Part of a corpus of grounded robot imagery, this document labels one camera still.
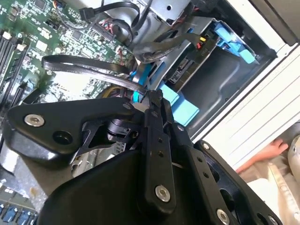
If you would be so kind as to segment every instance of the hole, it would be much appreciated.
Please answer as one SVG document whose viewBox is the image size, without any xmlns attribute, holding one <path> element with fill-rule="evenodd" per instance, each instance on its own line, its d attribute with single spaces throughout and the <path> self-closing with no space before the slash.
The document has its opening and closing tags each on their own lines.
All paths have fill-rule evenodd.
<svg viewBox="0 0 300 225">
<path fill-rule="evenodd" d="M 229 209 L 230 212 L 233 212 L 235 208 L 233 197 L 225 189 L 221 189 L 220 192 L 226 203 L 227 208 Z"/>
<path fill-rule="evenodd" d="M 209 175 L 208 175 L 206 172 L 203 172 L 203 175 L 204 175 L 206 178 L 209 178 Z"/>
<path fill-rule="evenodd" d="M 152 69 L 150 70 L 149 74 L 148 74 L 148 77 L 150 77 L 150 75 L 154 72 L 154 70 L 157 68 L 157 64 L 155 64 Z"/>
<path fill-rule="evenodd" d="M 164 157 L 164 154 L 163 154 L 162 151 L 159 151 L 159 152 L 158 152 L 158 155 L 159 155 L 161 158 Z"/>
<path fill-rule="evenodd" d="M 178 33 L 178 30 L 175 30 L 175 31 L 169 36 L 169 38 L 175 37 L 177 33 Z"/>
<path fill-rule="evenodd" d="M 227 219 L 227 217 L 226 217 L 224 214 L 221 214 L 221 218 L 222 218 L 223 220 L 226 220 L 226 219 Z"/>
<path fill-rule="evenodd" d="M 75 169 L 77 169 L 78 168 L 78 165 L 77 164 L 74 164 L 74 165 L 72 165 L 72 170 L 71 171 L 74 171 Z"/>
<path fill-rule="evenodd" d="M 73 142 L 73 137 L 67 131 L 60 130 L 53 133 L 53 140 L 58 144 L 68 145 Z"/>
<path fill-rule="evenodd" d="M 259 220 L 264 224 L 264 225 L 268 225 L 268 221 L 266 220 L 265 217 L 263 217 L 262 214 L 258 213 L 257 217 L 259 218 Z"/>
<path fill-rule="evenodd" d="M 161 190 L 159 191 L 159 193 L 160 193 L 163 197 L 166 197 L 166 196 L 167 196 L 166 191 L 163 190 L 163 189 L 161 189 Z"/>
<path fill-rule="evenodd" d="M 137 138 L 138 135 L 139 135 L 139 133 L 138 133 L 137 131 L 133 131 L 133 132 L 131 133 L 131 137 L 132 137 L 133 139 Z"/>
</svg>

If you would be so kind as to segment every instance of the hex bolt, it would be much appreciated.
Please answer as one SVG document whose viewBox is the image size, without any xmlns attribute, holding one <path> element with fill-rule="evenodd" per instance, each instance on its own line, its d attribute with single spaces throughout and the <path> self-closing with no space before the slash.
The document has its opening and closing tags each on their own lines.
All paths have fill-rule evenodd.
<svg viewBox="0 0 300 225">
<path fill-rule="evenodd" d="M 40 115 L 29 114 L 25 116 L 24 122 L 32 127 L 38 128 L 45 124 L 45 120 Z"/>
<path fill-rule="evenodd" d="M 217 217 L 219 218 L 219 220 L 221 220 L 221 222 L 225 225 L 229 225 L 230 220 L 228 215 L 221 209 L 217 210 Z"/>
<path fill-rule="evenodd" d="M 209 150 L 209 149 L 210 149 L 210 147 L 208 146 L 207 143 L 202 143 L 202 146 L 203 146 L 206 150 Z"/>
<path fill-rule="evenodd" d="M 161 201 L 163 201 L 165 203 L 169 202 L 171 199 L 170 192 L 168 191 L 167 188 L 165 188 L 162 185 L 158 185 L 155 188 L 155 194 L 156 194 L 157 198 L 159 198 Z"/>
<path fill-rule="evenodd" d="M 123 104 L 123 107 L 124 107 L 124 108 L 127 108 L 127 109 L 131 109 L 131 106 L 130 106 L 129 104 L 127 104 L 127 103 L 124 103 L 124 104 Z"/>
<path fill-rule="evenodd" d="M 271 220 L 273 225 L 278 225 L 277 221 L 273 218 L 273 216 L 269 215 L 269 219 Z"/>
<path fill-rule="evenodd" d="M 177 125 L 177 127 L 180 131 L 184 131 L 184 127 L 182 125 L 179 124 L 179 125 Z"/>
</svg>

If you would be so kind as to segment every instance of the green circuit board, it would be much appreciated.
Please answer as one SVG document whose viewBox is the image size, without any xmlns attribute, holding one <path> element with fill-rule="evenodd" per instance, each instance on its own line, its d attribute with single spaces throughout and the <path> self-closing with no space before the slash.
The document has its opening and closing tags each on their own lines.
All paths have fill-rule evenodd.
<svg viewBox="0 0 300 225">
<path fill-rule="evenodd" d="M 70 6 L 65 5 L 62 13 L 65 20 L 86 25 Z M 0 0 L 0 30 L 28 46 L 16 85 L 26 82 L 27 92 L 43 89 L 40 102 L 95 98 L 109 85 L 83 75 L 45 71 L 41 66 L 43 56 L 74 55 L 122 65 L 132 59 L 132 53 L 114 38 L 107 38 L 106 31 L 94 27 L 85 31 L 67 28 L 51 0 Z"/>
</svg>

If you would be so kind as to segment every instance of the ram slot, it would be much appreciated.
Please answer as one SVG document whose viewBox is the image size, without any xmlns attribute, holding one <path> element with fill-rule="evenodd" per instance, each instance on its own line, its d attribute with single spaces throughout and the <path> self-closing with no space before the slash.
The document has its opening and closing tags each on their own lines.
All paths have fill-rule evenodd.
<svg viewBox="0 0 300 225">
<path fill-rule="evenodd" d="M 20 73 L 20 70 L 21 70 L 21 67 L 22 67 L 22 64 L 23 64 L 23 61 L 24 61 L 24 57 L 26 56 L 27 54 L 27 48 L 20 54 L 20 57 L 18 59 L 15 59 L 14 61 L 14 64 L 11 68 L 11 71 L 10 71 L 10 81 L 9 81 L 9 84 L 8 84 L 8 87 L 7 89 L 5 90 L 5 93 L 3 95 L 3 98 L 2 98 L 2 101 L 0 103 L 0 110 L 2 111 L 4 109 L 4 106 L 5 106 L 5 103 L 7 102 L 8 100 L 8 97 L 9 97 L 9 94 L 15 84 L 15 81 L 17 79 L 17 76 L 19 75 Z"/>
<path fill-rule="evenodd" d="M 1 37 L 0 41 L 0 75 L 5 74 L 6 68 L 10 62 L 12 53 L 14 52 L 17 46 L 17 39 L 12 38 L 7 40 L 4 37 Z"/>
</svg>

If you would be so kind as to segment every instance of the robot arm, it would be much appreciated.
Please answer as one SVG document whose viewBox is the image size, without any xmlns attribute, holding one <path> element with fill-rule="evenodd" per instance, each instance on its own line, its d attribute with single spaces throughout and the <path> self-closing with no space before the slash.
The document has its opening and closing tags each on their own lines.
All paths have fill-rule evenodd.
<svg viewBox="0 0 300 225">
<path fill-rule="evenodd" d="M 192 145 L 160 90 L 142 103 L 145 112 L 117 97 L 8 112 L 1 179 L 28 195 L 37 224 L 281 224 L 208 143 Z M 123 153 L 72 177 L 76 156 L 115 142 Z"/>
</svg>

